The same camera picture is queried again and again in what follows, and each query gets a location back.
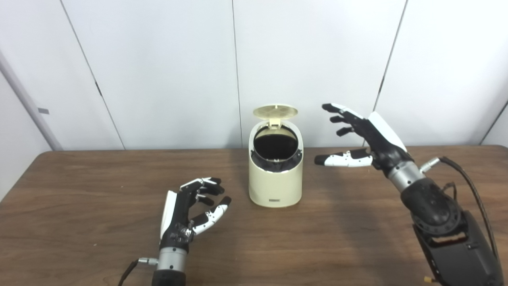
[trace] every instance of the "wooden table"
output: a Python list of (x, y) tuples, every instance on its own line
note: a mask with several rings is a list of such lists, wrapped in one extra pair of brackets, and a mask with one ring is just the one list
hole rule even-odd
[[(250, 201), (245, 149), (44, 153), (0, 203), (0, 285), (116, 285), (130, 261), (157, 257), (166, 191), (207, 176), (222, 178), (233, 202), (190, 245), (188, 285), (425, 285), (408, 210), (383, 174), (313, 164), (343, 150), (306, 149), (302, 200), (284, 209)], [(446, 155), (466, 169), (508, 277), (508, 149), (409, 151), (418, 164)], [(455, 181), (480, 218), (458, 173), (440, 165), (429, 176)], [(152, 271), (139, 265), (124, 285), (150, 285)]]

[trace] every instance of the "prosthetic hand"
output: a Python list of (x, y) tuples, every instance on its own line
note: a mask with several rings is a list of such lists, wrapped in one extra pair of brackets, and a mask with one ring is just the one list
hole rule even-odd
[[(343, 167), (372, 164), (383, 171), (399, 190), (403, 204), (411, 212), (413, 229), (435, 277), (426, 278), (425, 281), (437, 281), (443, 286), (503, 285), (502, 270), (487, 215), (474, 185), (459, 165), (442, 157), (434, 158), (418, 168), (397, 134), (378, 113), (373, 112), (366, 119), (334, 103), (324, 104), (323, 109), (337, 114), (330, 118), (332, 123), (351, 125), (338, 130), (337, 135), (354, 132), (365, 139), (370, 151), (363, 148), (318, 155), (315, 164)], [(424, 175), (439, 162), (455, 168), (467, 180), (486, 223), (492, 249), (470, 212), (458, 205), (456, 193), (454, 198), (445, 194), (445, 189), (449, 186), (455, 188), (455, 185), (451, 183), (440, 188)]]
[(225, 196), (217, 206), (194, 218), (188, 218), (189, 208), (196, 202), (213, 206), (214, 201), (205, 194), (223, 194), (220, 179), (200, 178), (180, 186), (179, 192), (168, 191), (161, 223), (159, 259), (140, 258), (133, 261), (120, 279), (122, 285), (127, 275), (137, 265), (157, 265), (153, 273), (152, 286), (185, 286), (185, 260), (189, 243), (205, 230), (212, 227), (226, 212), (231, 198)]

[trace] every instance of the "silver metal cylinder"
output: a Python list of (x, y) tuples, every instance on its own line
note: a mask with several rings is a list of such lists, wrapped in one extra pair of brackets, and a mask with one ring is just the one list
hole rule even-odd
[(185, 272), (187, 251), (177, 247), (164, 247), (159, 253), (157, 270), (175, 270)]
[(388, 179), (399, 192), (412, 185), (415, 181), (425, 178), (414, 162), (405, 161), (398, 164), (388, 173)]

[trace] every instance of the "cream trash can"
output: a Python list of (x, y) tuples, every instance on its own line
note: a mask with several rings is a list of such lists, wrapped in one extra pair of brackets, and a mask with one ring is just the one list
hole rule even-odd
[(297, 113), (282, 104), (254, 110), (263, 119), (249, 137), (249, 195), (257, 205), (288, 207), (302, 197), (302, 135), (293, 123), (283, 121)]

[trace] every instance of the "cable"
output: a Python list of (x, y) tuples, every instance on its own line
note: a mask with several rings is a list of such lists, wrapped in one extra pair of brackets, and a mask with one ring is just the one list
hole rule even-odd
[(127, 276), (131, 273), (131, 271), (136, 267), (138, 264), (138, 259), (131, 262), (129, 267), (125, 270), (125, 272), (122, 274), (122, 277), (120, 278), (120, 281), (118, 282), (118, 286), (122, 286), (123, 281), (127, 278)]
[(473, 192), (474, 199), (476, 199), (478, 208), (480, 209), (480, 212), (482, 214), (483, 222), (485, 223), (485, 228), (487, 229), (487, 234), (489, 236), (492, 252), (494, 253), (494, 256), (496, 257), (496, 259), (499, 261), (499, 255), (497, 253), (497, 245), (496, 245), (496, 241), (494, 240), (494, 233), (492, 232), (492, 227), (490, 225), (489, 218), (487, 217), (487, 212), (485, 211), (485, 207), (483, 206), (482, 199), (480, 198), (480, 194), (478, 194), (478, 190), (474, 186), (471, 178), (467, 175), (466, 171), (464, 171), (464, 169), (459, 164), (455, 163), (454, 161), (450, 160), (449, 158), (440, 157), (439, 160), (441, 162), (447, 164), (448, 166), (452, 167), (456, 171), (458, 171), (462, 175), (462, 177), (464, 177), (467, 184), (471, 188), (471, 191)]

